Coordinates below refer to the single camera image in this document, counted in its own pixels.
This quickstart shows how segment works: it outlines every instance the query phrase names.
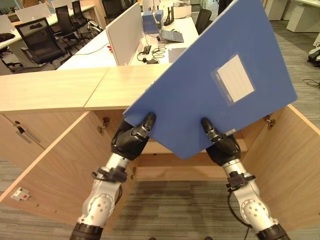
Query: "wooden panel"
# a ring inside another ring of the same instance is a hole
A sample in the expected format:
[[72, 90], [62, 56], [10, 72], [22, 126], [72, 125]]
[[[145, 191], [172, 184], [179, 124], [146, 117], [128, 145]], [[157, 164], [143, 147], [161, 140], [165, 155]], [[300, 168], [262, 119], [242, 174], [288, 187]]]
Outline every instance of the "wooden panel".
[[[97, 131], [94, 112], [85, 112], [59, 136], [0, 196], [0, 203], [31, 214], [74, 225], [92, 189], [91, 172], [106, 164], [110, 138]], [[123, 186], [121, 208], [134, 185]], [[12, 200], [18, 187], [30, 191], [27, 201]], [[111, 218], [111, 225], [117, 218]]]
[[[248, 150], [247, 145], [243, 139], [237, 139], [237, 142], [240, 145], [241, 151], [246, 152]], [[162, 146], [160, 143], [156, 141], [149, 141], [142, 154], [169, 154], [172, 153], [168, 148]]]
[[265, 125], [265, 121], [260, 119], [240, 131], [248, 149], [250, 149], [251, 145], [255, 142]]
[[272, 115], [243, 160], [262, 199], [287, 230], [320, 224], [320, 130], [293, 106]]
[[42, 147], [47, 148], [83, 113], [83, 111], [52, 111], [12, 113], [5, 116], [13, 123], [20, 122], [25, 131], [36, 137]]
[[144, 154], [139, 157], [137, 181], [225, 181], [226, 174], [206, 153], [189, 159], [173, 154]]
[[170, 64], [110, 67], [85, 105], [86, 110], [126, 109]]
[[28, 143], [16, 131], [13, 124], [0, 114], [0, 158], [26, 169], [44, 149], [34, 142]]
[[158, 166], [139, 167], [137, 181], [226, 181], [219, 166]]
[[0, 76], [0, 112], [83, 110], [107, 70], [75, 69]]
[[120, 110], [98, 110], [94, 111], [97, 117], [99, 118], [100, 122], [103, 122], [104, 118], [109, 118], [108, 126], [105, 128], [104, 132], [109, 135], [112, 139], [118, 129], [119, 124], [122, 121], [124, 112], [123, 109]]

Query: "white label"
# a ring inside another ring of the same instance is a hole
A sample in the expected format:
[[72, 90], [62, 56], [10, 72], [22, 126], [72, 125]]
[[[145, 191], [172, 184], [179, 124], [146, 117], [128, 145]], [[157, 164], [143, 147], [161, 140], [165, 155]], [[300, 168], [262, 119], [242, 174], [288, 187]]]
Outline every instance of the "white label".
[[234, 103], [254, 91], [239, 55], [226, 62], [217, 73]]

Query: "office chair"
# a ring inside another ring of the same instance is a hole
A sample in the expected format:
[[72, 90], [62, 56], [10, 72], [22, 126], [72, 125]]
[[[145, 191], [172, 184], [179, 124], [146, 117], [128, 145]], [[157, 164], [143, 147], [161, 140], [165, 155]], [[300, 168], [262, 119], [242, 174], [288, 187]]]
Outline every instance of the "office chair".
[[81, 11], [81, 5], [80, 1], [73, 1], [72, 2], [72, 8], [73, 8], [73, 18], [75, 22], [73, 23], [77, 29], [85, 26], [90, 19], [87, 19], [84, 17]]
[[196, 19], [195, 28], [198, 34], [200, 35], [208, 26], [208, 21], [211, 17], [211, 11], [208, 9], [201, 8], [198, 18]]
[[130, 0], [124, 0], [124, 3], [125, 3], [125, 9], [128, 9], [133, 5], [133, 1], [130, 1]]
[[56, 41], [54, 33], [45, 17], [16, 25], [15, 28], [22, 37], [27, 48], [21, 50], [25, 56], [36, 64], [53, 64], [53, 61], [69, 53], [69, 57], [60, 63], [63, 64], [72, 53], [70, 47]]
[[85, 39], [89, 38], [86, 37], [86, 34], [88, 33], [78, 32], [77, 28], [71, 22], [67, 5], [57, 7], [55, 9], [55, 13], [58, 19], [59, 27], [61, 29], [61, 31], [55, 34], [55, 36], [59, 37], [64, 43], [69, 45], [69, 47], [75, 47], [77, 50], [79, 50], [76, 45], [81, 44], [83, 46], [81, 40], [84, 40], [84, 42], [86, 42]]
[[120, 16], [124, 10], [120, 0], [101, 0], [105, 11], [105, 23], [109, 24], [118, 16]]

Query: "laptop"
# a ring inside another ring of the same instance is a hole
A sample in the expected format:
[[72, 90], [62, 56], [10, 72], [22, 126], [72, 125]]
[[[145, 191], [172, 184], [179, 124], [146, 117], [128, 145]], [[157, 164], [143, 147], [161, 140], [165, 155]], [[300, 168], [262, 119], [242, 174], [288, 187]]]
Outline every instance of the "laptop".
[[184, 43], [184, 37], [182, 36], [182, 33], [175, 32], [175, 31], [165, 31], [162, 30], [160, 33], [160, 40], [167, 40], [171, 42], [178, 42], [178, 43]]

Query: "metal bracket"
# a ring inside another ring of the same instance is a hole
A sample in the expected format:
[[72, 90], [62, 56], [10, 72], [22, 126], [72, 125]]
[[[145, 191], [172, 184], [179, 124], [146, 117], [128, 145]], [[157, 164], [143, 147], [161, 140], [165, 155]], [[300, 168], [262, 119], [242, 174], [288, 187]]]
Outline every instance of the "metal bracket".
[[102, 125], [97, 127], [98, 132], [103, 136], [105, 134], [105, 129], [108, 127], [110, 122], [110, 118], [109, 117], [104, 117], [102, 119]]
[[263, 120], [268, 124], [268, 129], [272, 129], [272, 127], [276, 124], [275, 119], [270, 119], [270, 115], [267, 115], [263, 118]]
[[131, 178], [131, 179], [134, 179], [136, 173], [137, 173], [137, 167], [134, 166], [133, 169], [132, 169], [132, 174], [131, 174], [130, 178]]
[[12, 199], [21, 201], [30, 199], [30, 194], [27, 189], [19, 187], [17, 191], [11, 196]]

